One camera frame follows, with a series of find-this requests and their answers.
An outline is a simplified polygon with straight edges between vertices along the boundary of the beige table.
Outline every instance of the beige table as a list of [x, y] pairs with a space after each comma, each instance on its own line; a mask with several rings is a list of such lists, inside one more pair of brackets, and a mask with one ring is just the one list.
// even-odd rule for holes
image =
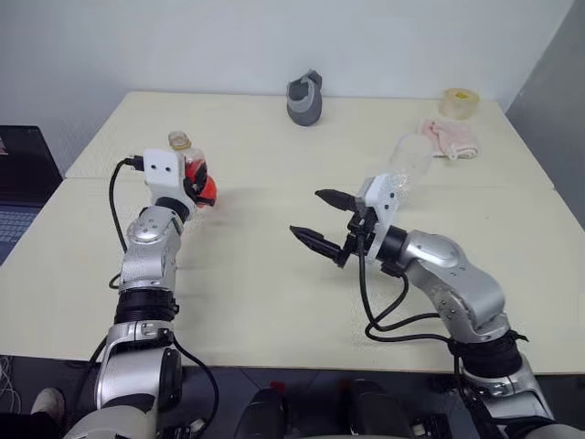
[[[193, 110], [194, 104], [188, 105], [200, 99], [209, 105], [214, 98], [132, 94], [96, 139], [103, 138], [107, 127], [117, 120], [127, 121], [126, 108], [134, 106], [135, 100], [143, 103], [144, 113], [158, 112], [148, 101], [158, 102], [158, 106], [161, 100], [170, 101], [173, 104], [167, 105], [167, 110], [180, 119], [183, 112], [205, 114]], [[240, 99], [248, 103], [258, 100], [257, 113], [264, 108], [267, 119], [278, 118], [271, 115], [276, 98], [217, 99], [224, 103], [217, 104], [219, 114], [231, 113]], [[176, 101], [183, 102], [183, 107]], [[329, 107], [339, 104], [338, 113], [344, 114], [346, 121], [352, 102], [334, 100]], [[364, 105], [396, 104], [357, 102], [361, 102], [358, 106], [362, 110]], [[418, 105], [431, 110], [429, 102], [404, 102], [405, 109]], [[133, 108], [140, 114], [139, 107]], [[514, 151], [508, 157], [516, 158], [518, 172], [512, 172], [511, 167], [495, 169], [502, 177], [490, 183], [489, 166], [482, 160], [499, 153], [488, 152], [489, 144], [484, 144], [484, 155], [475, 160], [455, 164], [438, 161], [433, 164], [430, 181], [414, 190], [409, 203], [400, 210], [397, 224], [453, 237], [473, 263], [500, 282], [510, 320], [515, 329], [531, 339], [521, 348], [536, 372], [583, 371], [585, 356], [580, 346], [585, 303], [581, 271], [585, 236], [504, 116], [489, 102], [482, 111], [488, 115], [472, 122], [485, 126], [490, 138], [504, 139], [495, 150], [506, 145]], [[354, 118], [371, 121], [362, 112], [355, 112]], [[181, 312], [175, 322], [186, 348], [212, 365], [451, 370], [452, 358], [440, 342], [382, 345], [367, 340], [363, 336], [366, 319], [357, 291], [356, 261], [339, 270], [309, 252], [288, 231], [289, 224], [302, 225], [321, 231], [333, 241], [343, 240], [348, 216], [328, 208], [313, 192], [321, 187], [356, 192], [363, 177], [391, 152], [387, 145], [394, 141], [389, 138], [396, 137], [398, 131], [392, 121], [394, 118], [378, 121], [379, 133], [370, 134], [371, 142], [364, 143], [366, 153], [362, 155], [357, 146], [352, 152], [344, 135], [338, 134], [340, 151], [345, 152], [340, 155], [329, 156], [322, 150], [325, 146], [307, 140], [313, 155], [320, 157], [319, 165], [308, 160], [308, 155], [282, 158], [292, 144], [291, 136], [309, 136], [313, 128], [297, 131], [293, 126], [289, 131], [290, 127], [283, 125], [283, 140], [270, 144], [275, 150], [272, 155], [267, 155], [270, 145], [252, 142], [252, 134], [243, 135], [243, 125], [232, 130], [224, 127], [223, 134], [217, 130], [216, 136], [234, 142], [226, 140], [224, 145], [229, 147], [222, 150], [222, 143], [216, 139], [212, 148], [206, 147], [209, 167], [218, 179], [218, 204], [199, 211], [196, 220], [188, 224], [177, 261], [175, 295]], [[184, 129], [191, 134], [191, 129], [181, 123], [173, 127], [166, 123], [160, 135], [162, 142], [168, 129]], [[121, 155], [128, 150], [139, 152], [139, 146], [116, 140], [130, 136], [122, 128], [127, 125], [120, 126], [112, 145], [120, 145], [124, 151]], [[259, 139], [266, 138], [261, 135], [265, 131], [246, 126]], [[335, 132], [326, 129], [331, 135]], [[154, 137], [159, 128], [144, 117], [142, 130]], [[391, 132], [388, 138], [382, 138], [385, 130]], [[239, 144], [235, 144], [236, 132], [241, 134]], [[154, 146], [147, 137], [140, 144]], [[323, 134], [322, 138], [327, 148], [333, 147], [328, 136]], [[368, 149], [367, 145], [376, 141], [378, 149]], [[98, 147], [95, 145], [88, 147], [71, 174], [76, 168], [82, 169], [84, 161], [92, 160]], [[93, 159], [94, 170], [100, 166], [106, 169], [108, 156], [112, 162], [117, 158], [104, 145], [100, 146], [103, 157]], [[508, 166], [505, 160], [501, 165]], [[331, 170], [338, 166], [351, 169], [351, 173]], [[109, 172], [66, 179], [0, 268], [0, 350], [4, 353], [86, 359], [112, 323], [117, 297], [106, 284], [119, 270], [122, 252], [108, 209], [107, 175]], [[469, 184], [463, 181], [465, 175]], [[136, 177], [126, 173], [119, 183], [116, 202], [124, 225], [149, 201], [140, 178], [140, 173]], [[381, 273], [370, 271], [368, 277], [377, 307], [387, 304], [399, 291], [398, 281]], [[426, 296], [413, 288], [396, 318], [429, 311], [431, 304]], [[439, 321], [420, 322], [401, 333], [413, 330], [444, 334]]]

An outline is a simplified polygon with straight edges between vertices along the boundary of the pink cloth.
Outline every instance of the pink cloth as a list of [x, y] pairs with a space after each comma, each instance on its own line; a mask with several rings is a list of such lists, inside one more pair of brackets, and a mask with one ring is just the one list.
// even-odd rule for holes
[[420, 123], [419, 133], [432, 140], [435, 157], [447, 156], [456, 160], [474, 158], [479, 154], [479, 144], [465, 123], [425, 119]]

